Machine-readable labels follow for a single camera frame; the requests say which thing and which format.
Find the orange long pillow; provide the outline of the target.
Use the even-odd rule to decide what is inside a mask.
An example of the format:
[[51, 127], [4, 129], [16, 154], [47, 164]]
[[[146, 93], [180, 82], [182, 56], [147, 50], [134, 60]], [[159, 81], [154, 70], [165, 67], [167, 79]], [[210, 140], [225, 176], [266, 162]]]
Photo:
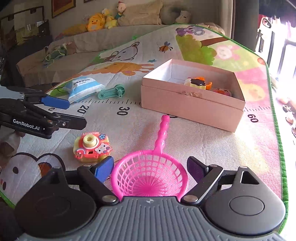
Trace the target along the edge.
[[78, 35], [78, 34], [87, 32], [87, 31], [88, 29], [85, 24], [77, 24], [63, 30], [62, 35], [73, 36], [73, 35]]

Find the doll with red hat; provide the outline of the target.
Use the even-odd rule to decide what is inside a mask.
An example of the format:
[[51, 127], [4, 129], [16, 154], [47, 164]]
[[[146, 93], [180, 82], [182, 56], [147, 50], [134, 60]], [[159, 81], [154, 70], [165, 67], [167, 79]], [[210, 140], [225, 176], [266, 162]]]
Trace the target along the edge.
[[116, 7], [116, 10], [117, 10], [117, 14], [115, 15], [116, 20], [118, 20], [123, 15], [125, 9], [126, 9], [125, 3], [119, 1]]

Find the beige pillow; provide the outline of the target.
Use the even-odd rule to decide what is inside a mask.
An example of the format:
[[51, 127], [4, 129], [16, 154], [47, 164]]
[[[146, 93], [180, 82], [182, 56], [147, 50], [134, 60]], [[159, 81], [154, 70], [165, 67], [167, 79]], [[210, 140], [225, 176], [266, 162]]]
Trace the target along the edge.
[[151, 1], [146, 4], [128, 6], [118, 19], [118, 24], [122, 26], [135, 25], [161, 25], [160, 11], [163, 1]]

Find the glass fish tank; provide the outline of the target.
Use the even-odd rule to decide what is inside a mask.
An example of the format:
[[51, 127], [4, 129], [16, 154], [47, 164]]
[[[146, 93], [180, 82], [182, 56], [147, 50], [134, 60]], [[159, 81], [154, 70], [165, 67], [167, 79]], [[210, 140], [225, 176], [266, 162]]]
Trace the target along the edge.
[[7, 49], [50, 35], [44, 6], [33, 6], [1, 17], [1, 44]]

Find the yellow duck plush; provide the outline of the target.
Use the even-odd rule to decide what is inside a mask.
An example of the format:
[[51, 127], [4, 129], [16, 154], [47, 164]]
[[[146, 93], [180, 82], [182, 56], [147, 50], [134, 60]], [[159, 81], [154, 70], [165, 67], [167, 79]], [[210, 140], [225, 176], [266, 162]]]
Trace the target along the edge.
[[92, 31], [103, 29], [104, 25], [105, 25], [104, 15], [97, 13], [89, 18], [86, 28], [88, 32], [92, 32]]

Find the white bear plush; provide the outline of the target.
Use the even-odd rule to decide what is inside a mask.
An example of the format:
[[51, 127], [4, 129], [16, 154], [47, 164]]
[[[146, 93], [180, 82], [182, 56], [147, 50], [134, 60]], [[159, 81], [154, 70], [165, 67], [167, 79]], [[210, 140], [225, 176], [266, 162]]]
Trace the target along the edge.
[[191, 13], [188, 11], [181, 11], [180, 15], [176, 18], [175, 23], [188, 24], [191, 20]]

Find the green clothes pile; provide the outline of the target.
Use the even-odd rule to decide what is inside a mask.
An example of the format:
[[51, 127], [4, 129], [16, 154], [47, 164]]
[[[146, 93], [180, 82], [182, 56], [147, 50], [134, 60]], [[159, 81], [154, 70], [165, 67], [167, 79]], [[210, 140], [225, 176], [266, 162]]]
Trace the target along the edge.
[[51, 64], [53, 64], [56, 60], [61, 59], [62, 57], [66, 56], [68, 54], [68, 50], [65, 47], [65, 45], [58, 46], [51, 52], [49, 52], [44, 60], [43, 60], [43, 65], [45, 67], [49, 67]]

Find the framed picture on wall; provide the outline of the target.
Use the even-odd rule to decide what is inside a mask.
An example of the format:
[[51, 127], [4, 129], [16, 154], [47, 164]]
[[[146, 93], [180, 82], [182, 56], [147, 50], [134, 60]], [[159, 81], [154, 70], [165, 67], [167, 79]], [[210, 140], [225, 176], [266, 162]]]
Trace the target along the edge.
[[51, 0], [52, 18], [76, 6], [75, 0]]

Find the teal plastic crank toy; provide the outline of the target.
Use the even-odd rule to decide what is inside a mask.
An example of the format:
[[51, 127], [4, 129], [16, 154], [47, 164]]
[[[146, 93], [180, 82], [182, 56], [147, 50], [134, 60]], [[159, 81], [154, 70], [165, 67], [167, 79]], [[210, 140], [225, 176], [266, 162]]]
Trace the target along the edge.
[[109, 88], [109, 89], [103, 89], [100, 92], [98, 92], [98, 99], [109, 99], [113, 97], [121, 98], [125, 94], [125, 87], [121, 84], [115, 85], [115, 87]]

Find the pink cartoon toy camera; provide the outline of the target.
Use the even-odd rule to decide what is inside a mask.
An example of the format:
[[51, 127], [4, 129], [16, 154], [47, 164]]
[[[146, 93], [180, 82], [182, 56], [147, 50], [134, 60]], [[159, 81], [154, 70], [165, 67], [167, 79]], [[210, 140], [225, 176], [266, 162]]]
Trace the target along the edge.
[[74, 141], [74, 157], [83, 163], [101, 162], [113, 150], [108, 135], [100, 132], [87, 132]]

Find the small yellow plush toy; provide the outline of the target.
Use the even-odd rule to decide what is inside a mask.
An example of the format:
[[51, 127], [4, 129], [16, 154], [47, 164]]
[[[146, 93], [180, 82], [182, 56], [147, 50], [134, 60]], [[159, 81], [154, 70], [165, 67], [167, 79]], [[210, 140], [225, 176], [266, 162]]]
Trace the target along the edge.
[[105, 18], [105, 25], [104, 25], [105, 29], [117, 27], [118, 25], [117, 20], [113, 17], [113, 15], [110, 13], [110, 11], [107, 8], [104, 8], [102, 10], [102, 14]]

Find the beige covered sofa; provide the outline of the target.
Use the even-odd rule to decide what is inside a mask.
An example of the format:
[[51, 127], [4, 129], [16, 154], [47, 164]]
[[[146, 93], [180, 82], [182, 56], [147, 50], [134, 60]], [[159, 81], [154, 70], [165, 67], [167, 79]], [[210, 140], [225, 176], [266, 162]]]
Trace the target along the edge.
[[[114, 49], [132, 41], [134, 36], [140, 37], [163, 27], [163, 25], [114, 27], [65, 37], [23, 58], [16, 66], [25, 87], [63, 82], [87, 67], [100, 52]], [[43, 60], [47, 53], [64, 43], [72, 43], [76, 48], [74, 53], [46, 67]]]

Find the yellow pudding toy brown lid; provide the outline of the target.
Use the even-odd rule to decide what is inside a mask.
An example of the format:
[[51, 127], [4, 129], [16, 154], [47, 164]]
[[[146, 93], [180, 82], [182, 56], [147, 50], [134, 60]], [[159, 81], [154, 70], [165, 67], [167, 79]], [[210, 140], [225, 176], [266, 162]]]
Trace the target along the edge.
[[206, 89], [206, 82], [204, 77], [187, 78], [184, 85], [198, 89]]

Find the pink plastic toy strainer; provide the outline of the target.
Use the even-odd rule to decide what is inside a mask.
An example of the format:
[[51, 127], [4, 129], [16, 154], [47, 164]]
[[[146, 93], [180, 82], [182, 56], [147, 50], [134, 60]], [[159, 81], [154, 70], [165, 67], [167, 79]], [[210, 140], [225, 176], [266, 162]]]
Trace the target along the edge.
[[170, 117], [163, 115], [152, 150], [138, 150], [121, 158], [111, 172], [113, 193], [126, 196], [175, 196], [180, 200], [187, 191], [188, 175], [184, 166], [163, 152]]

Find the blue white tissue pack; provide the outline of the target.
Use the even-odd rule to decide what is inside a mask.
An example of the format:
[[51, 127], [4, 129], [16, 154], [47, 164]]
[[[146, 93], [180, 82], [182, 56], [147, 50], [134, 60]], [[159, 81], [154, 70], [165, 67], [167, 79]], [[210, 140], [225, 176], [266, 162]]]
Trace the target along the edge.
[[68, 92], [68, 101], [73, 103], [100, 92], [104, 87], [105, 85], [99, 83], [95, 79], [82, 76], [69, 81], [63, 87], [63, 90]]

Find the orange plastic fish toy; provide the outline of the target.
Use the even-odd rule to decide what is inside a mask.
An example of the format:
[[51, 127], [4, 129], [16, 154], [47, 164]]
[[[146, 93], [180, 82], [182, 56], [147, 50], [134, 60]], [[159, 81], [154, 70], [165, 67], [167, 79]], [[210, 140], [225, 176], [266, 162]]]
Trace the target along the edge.
[[208, 82], [206, 84], [206, 90], [211, 90], [211, 88], [212, 88], [212, 82]]

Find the grey neck pillow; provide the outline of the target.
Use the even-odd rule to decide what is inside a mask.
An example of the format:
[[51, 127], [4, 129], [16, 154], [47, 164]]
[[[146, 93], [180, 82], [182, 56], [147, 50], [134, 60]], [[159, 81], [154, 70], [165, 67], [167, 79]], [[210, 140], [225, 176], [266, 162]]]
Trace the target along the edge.
[[183, 8], [181, 6], [167, 5], [163, 6], [159, 16], [163, 25], [174, 24], [176, 18], [180, 15]]

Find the pink cardboard box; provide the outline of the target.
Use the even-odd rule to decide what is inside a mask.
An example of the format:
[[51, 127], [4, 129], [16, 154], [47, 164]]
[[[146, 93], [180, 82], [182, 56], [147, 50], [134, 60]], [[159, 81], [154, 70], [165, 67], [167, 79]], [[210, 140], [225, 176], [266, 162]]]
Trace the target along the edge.
[[[189, 77], [203, 77], [212, 89], [185, 85]], [[222, 88], [226, 96], [214, 92]], [[235, 132], [242, 118], [245, 99], [234, 72], [170, 59], [142, 78], [142, 108], [175, 115], [180, 118]]]

